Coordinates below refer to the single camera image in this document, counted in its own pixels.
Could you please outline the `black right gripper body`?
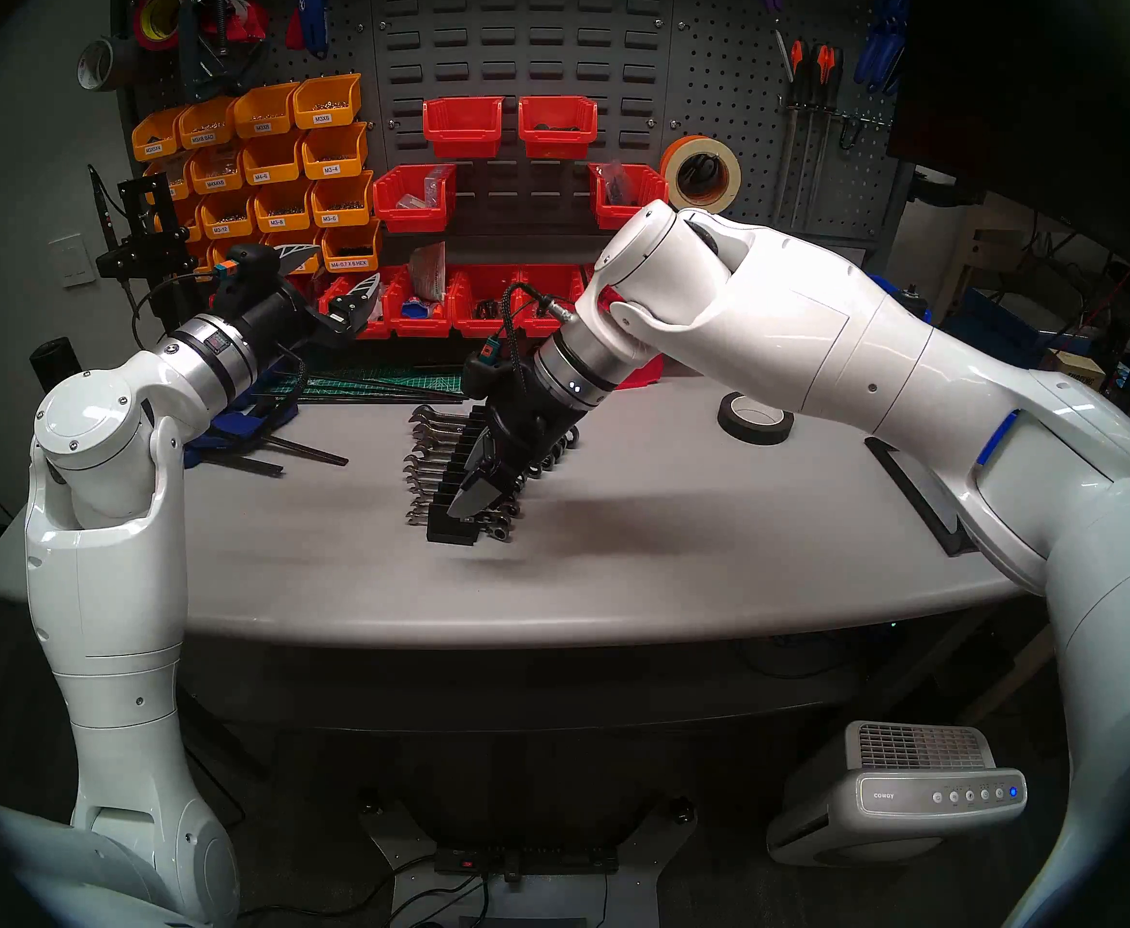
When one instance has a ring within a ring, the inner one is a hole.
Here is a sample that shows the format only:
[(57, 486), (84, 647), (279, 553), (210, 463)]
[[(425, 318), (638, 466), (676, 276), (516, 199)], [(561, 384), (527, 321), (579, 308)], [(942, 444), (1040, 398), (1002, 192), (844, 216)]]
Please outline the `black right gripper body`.
[(477, 465), (493, 470), (527, 470), (549, 456), (551, 446), (577, 422), (567, 406), (538, 380), (497, 380), (485, 400), (489, 443)]

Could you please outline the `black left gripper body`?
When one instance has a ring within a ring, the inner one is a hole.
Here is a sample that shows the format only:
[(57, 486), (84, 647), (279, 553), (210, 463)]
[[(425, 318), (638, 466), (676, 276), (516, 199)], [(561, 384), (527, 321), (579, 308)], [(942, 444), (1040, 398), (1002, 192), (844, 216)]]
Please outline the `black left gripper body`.
[(357, 309), (321, 313), (280, 278), (235, 284), (235, 326), (257, 358), (275, 358), (304, 345), (337, 348), (355, 342), (358, 314)]

